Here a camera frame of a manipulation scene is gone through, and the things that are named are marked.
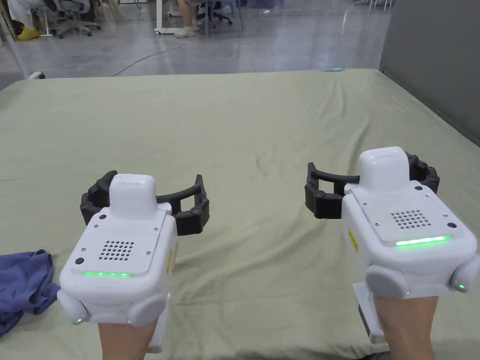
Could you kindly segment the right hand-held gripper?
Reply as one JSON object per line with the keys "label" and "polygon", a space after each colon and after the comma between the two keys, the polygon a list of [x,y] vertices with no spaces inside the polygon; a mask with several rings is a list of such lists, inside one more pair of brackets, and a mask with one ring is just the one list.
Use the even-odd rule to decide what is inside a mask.
{"label": "right hand-held gripper", "polygon": [[[477,240],[436,195],[436,169],[400,147],[367,150],[360,176],[307,164],[305,205],[317,219],[340,219],[361,280],[353,284],[371,343],[386,338],[373,303],[467,293],[479,273]],[[334,185],[333,193],[319,181]]]}

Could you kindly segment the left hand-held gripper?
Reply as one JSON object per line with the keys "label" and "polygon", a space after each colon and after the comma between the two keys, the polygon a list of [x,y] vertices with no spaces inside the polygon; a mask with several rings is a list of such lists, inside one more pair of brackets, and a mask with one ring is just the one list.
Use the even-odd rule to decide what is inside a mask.
{"label": "left hand-held gripper", "polygon": [[[182,211],[190,197],[194,207]],[[149,347],[162,352],[177,234],[200,234],[210,218],[202,175],[187,189],[156,196],[153,177],[109,171],[82,195],[80,211],[86,227],[57,293],[65,314],[74,325],[156,323]]]}

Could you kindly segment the person's left hand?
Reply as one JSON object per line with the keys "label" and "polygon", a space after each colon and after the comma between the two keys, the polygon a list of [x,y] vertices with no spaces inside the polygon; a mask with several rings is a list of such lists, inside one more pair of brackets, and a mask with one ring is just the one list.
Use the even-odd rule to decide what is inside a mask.
{"label": "person's left hand", "polygon": [[143,360],[156,326],[156,322],[142,327],[130,324],[99,324],[102,359]]}

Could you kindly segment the person's right hand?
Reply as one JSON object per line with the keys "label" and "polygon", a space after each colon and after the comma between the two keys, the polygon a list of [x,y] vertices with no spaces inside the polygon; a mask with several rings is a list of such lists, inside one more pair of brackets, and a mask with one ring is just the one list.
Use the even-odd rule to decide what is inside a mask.
{"label": "person's right hand", "polygon": [[438,297],[388,300],[374,305],[393,360],[434,360],[431,329]]}

